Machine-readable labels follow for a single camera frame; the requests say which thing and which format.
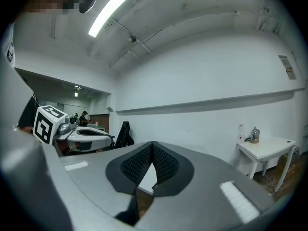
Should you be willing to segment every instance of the bottle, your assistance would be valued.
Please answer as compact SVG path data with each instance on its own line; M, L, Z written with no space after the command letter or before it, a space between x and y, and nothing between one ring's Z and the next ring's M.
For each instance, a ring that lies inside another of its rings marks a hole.
M238 141L238 143L244 143L245 142L244 124L241 124L239 126L238 133L237 133L237 141Z

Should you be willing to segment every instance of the fluorescent light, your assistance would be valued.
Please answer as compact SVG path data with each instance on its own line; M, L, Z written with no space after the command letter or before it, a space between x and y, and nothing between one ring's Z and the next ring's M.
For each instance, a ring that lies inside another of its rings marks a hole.
M97 16L94 21L89 34L93 37L96 37L102 26L108 20L108 18L112 15L112 13L126 0L110 0L107 5L102 9L100 14Z

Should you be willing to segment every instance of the table leg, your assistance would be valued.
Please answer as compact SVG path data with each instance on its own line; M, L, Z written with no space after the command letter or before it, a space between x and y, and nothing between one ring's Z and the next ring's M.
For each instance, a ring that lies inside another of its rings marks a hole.
M237 147L237 155L236 155L236 159L234 161L234 167L237 169L239 164L240 164L240 160L241 160L241 150Z
M252 179L254 177L255 171L257 169L258 162L253 162L252 170L249 174L249 178Z
M293 155L293 152L294 152L294 148L295 147L292 147L292 149L289 152L288 160L287 160L287 162L286 162L286 164L284 166L284 170L283 170L282 175L281 175L281 177L279 179L279 182L278 182L277 186L275 187L275 190L274 190L275 193L278 192L278 190L281 187L281 185L283 183L283 180L284 180L284 178L285 178L285 176L286 176L286 174L288 172L288 169L289 169L289 166L290 166L290 163L291 163L291 159L292 159L292 155Z
M262 176L265 175L266 170L268 169L268 166L269 166L269 161L266 161L266 162L263 163Z

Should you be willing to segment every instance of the metal kettle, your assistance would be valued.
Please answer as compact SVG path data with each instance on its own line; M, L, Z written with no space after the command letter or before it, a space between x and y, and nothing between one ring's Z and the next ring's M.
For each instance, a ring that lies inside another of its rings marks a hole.
M259 143L260 130L256 127L250 132L250 143Z

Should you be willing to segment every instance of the white cube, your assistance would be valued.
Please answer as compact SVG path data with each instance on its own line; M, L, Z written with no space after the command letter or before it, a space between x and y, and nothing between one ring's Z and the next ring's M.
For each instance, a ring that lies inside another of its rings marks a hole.
M66 113L51 105L40 106L35 116L33 135L44 144L52 144L60 124L65 123Z

